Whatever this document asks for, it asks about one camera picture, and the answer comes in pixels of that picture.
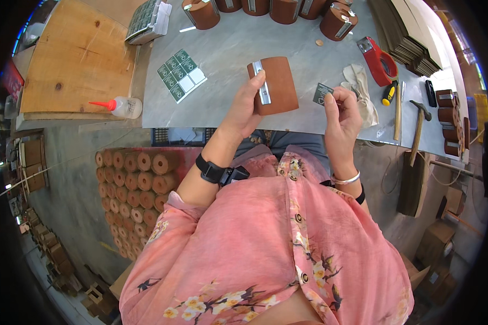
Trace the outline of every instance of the concrete floor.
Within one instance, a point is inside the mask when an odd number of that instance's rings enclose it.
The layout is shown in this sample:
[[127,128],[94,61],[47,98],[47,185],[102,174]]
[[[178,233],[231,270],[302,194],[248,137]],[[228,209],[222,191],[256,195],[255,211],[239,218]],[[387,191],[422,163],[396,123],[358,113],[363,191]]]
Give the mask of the concrete floor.
[[[98,195],[94,153],[103,146],[150,146],[150,130],[133,128],[78,133],[77,126],[46,128],[47,166],[80,158],[49,170],[50,187],[33,192],[29,197],[30,204],[43,223],[60,238],[77,269],[76,275],[86,287],[94,279],[84,264],[103,276],[108,283],[114,282],[130,264],[129,259],[117,253]],[[397,213],[401,182],[398,181],[392,193],[384,194],[381,180],[391,159],[393,163],[384,181],[385,191],[390,191],[397,177],[401,178],[403,151],[393,146],[371,148],[357,144],[354,158],[357,168],[362,172],[361,179],[374,221],[398,250],[412,257],[425,228],[434,222],[447,187],[430,178],[426,195],[428,204],[423,208],[421,217],[412,218]],[[436,169],[440,179],[448,183],[450,171],[440,167]]]

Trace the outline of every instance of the cable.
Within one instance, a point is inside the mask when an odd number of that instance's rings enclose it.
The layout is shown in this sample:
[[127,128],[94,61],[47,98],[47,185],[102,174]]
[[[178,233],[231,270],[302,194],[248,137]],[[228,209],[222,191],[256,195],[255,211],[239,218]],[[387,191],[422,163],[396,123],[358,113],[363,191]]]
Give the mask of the cable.
[[385,192],[385,189],[383,188],[383,182],[385,181],[385,176],[387,175],[387,171],[389,170],[390,165],[392,164],[392,158],[389,157],[389,164],[387,165],[387,168],[385,169],[385,173],[383,177],[381,178],[381,191],[383,194],[389,195],[390,193],[394,192],[396,189],[397,183],[400,181],[400,161],[397,158],[397,147],[396,147],[396,152],[394,154],[394,159],[396,160],[396,183],[394,183],[394,186],[392,189],[388,192]]
[[479,134],[472,140],[470,141],[470,146],[475,142],[475,140],[479,139],[479,137],[481,136],[481,134],[484,132],[484,128],[482,128],[482,131],[479,132]]
[[430,168],[430,166],[429,166],[429,164],[428,164],[427,160],[425,159],[425,157],[423,157],[423,155],[421,154],[421,152],[419,152],[419,151],[418,151],[417,153],[419,153],[419,155],[421,156],[421,158],[423,158],[423,160],[425,161],[425,165],[428,167],[428,170],[430,171],[430,174],[432,174],[432,176],[433,176],[433,177],[436,179],[436,181],[437,181],[439,184],[441,184],[441,185],[445,185],[445,186],[450,186],[450,185],[454,184],[454,183],[457,181],[457,179],[459,178],[459,175],[461,175],[461,171],[458,171],[458,172],[457,172],[457,176],[455,177],[455,179],[454,179],[454,180],[452,180],[452,181],[451,181],[450,183],[448,183],[448,184],[442,183],[442,182],[440,182],[440,181],[439,181],[439,179],[437,179],[436,175],[434,175],[434,173],[432,172],[432,168]]
[[91,153],[97,152],[99,149],[102,149],[102,148],[104,148],[104,147],[106,147],[106,146],[110,146],[111,144],[113,144],[113,143],[114,143],[114,142],[116,142],[117,140],[120,140],[122,137],[124,137],[124,136],[126,136],[127,134],[129,134],[129,133],[130,133],[130,132],[131,132],[133,129],[134,129],[134,128],[131,128],[131,129],[130,129],[130,130],[127,132],[127,133],[123,134],[122,136],[120,136],[120,137],[119,137],[119,138],[117,138],[116,140],[113,140],[113,141],[111,141],[110,143],[108,143],[108,144],[106,144],[106,145],[104,145],[104,146],[102,146],[102,147],[99,147],[99,148],[97,148],[97,149],[94,149],[94,150],[93,150],[93,151],[91,151],[91,152],[87,152],[87,153],[84,153],[84,154],[82,154],[82,155],[80,155],[80,156],[78,156],[78,157],[75,157],[75,158],[72,158],[72,159],[69,159],[69,160],[65,160],[65,161],[59,162],[59,163],[57,163],[56,165],[53,165],[53,166],[48,167],[48,168],[45,168],[44,170],[42,170],[42,171],[40,171],[40,172],[38,172],[38,173],[35,173],[35,174],[33,174],[33,175],[31,175],[31,176],[27,177],[26,179],[22,179],[20,182],[18,182],[18,183],[16,183],[16,184],[14,184],[13,186],[11,186],[10,188],[8,188],[7,190],[5,190],[5,191],[1,192],[1,193],[0,193],[0,197],[1,197],[2,195],[4,195],[5,193],[7,193],[8,191],[10,191],[10,190],[12,190],[13,188],[15,188],[16,186],[18,186],[18,185],[20,185],[20,184],[22,184],[22,183],[26,182],[28,179],[33,178],[34,176],[36,176],[36,175],[38,175],[38,174],[41,174],[41,173],[47,172],[49,169],[54,168],[54,167],[56,167],[56,166],[59,166],[59,165],[61,165],[61,164],[64,164],[64,163],[66,163],[66,162],[70,162],[70,161],[72,161],[72,160],[76,160],[76,159],[81,158],[81,157],[83,157],[83,156],[86,156],[86,155],[88,155],[88,154],[91,154]]

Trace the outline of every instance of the woman's left hand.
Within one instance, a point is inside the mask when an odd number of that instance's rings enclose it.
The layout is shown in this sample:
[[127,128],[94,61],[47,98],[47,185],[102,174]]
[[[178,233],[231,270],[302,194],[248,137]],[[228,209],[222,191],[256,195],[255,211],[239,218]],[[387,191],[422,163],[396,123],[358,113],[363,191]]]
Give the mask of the woman's left hand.
[[253,133],[262,120],[262,116],[254,114],[254,98],[260,87],[266,81],[266,71],[259,73],[245,83],[235,95],[232,106],[219,129],[226,136],[235,136],[239,143]]

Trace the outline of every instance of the white cloth rag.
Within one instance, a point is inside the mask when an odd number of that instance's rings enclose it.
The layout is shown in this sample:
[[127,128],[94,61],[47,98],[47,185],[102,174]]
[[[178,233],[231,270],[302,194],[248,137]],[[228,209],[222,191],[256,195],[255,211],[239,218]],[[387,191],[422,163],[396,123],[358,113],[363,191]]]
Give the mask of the white cloth rag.
[[358,109],[362,117],[362,128],[378,124],[378,111],[374,107],[367,87],[367,73],[361,64],[351,64],[343,69],[346,82],[340,85],[348,90],[355,91],[358,95]]

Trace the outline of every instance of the green label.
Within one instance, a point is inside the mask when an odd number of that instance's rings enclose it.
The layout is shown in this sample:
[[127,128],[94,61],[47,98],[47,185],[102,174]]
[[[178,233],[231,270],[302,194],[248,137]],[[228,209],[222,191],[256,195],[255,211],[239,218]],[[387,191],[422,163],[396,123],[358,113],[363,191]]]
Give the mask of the green label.
[[188,53],[183,49],[177,52],[174,56],[177,59],[177,61],[179,61],[179,63],[182,63],[184,60],[190,57]]
[[165,62],[165,64],[169,68],[170,71],[172,71],[173,69],[175,69],[179,66],[179,62],[174,57],[169,58],[168,61]]
[[179,85],[175,85],[175,87],[170,89],[170,93],[172,94],[172,96],[174,96],[175,101],[179,101],[185,95],[185,93],[182,91],[182,88]]
[[164,80],[164,78],[168,75],[170,75],[170,70],[163,64],[161,68],[157,70],[157,73],[161,77],[161,79]]
[[326,94],[334,93],[335,91],[332,88],[327,87],[321,83],[318,83],[316,86],[316,91],[314,93],[313,101],[317,104],[324,106],[324,97]]
[[167,77],[163,79],[164,84],[168,88],[168,90],[172,89],[176,84],[177,81],[175,80],[174,76],[169,74]]
[[197,67],[197,65],[191,58],[187,58],[183,63],[181,63],[181,65],[188,73],[190,73]]
[[172,75],[174,75],[177,80],[181,80],[186,76],[186,71],[181,66],[178,66],[172,70]]

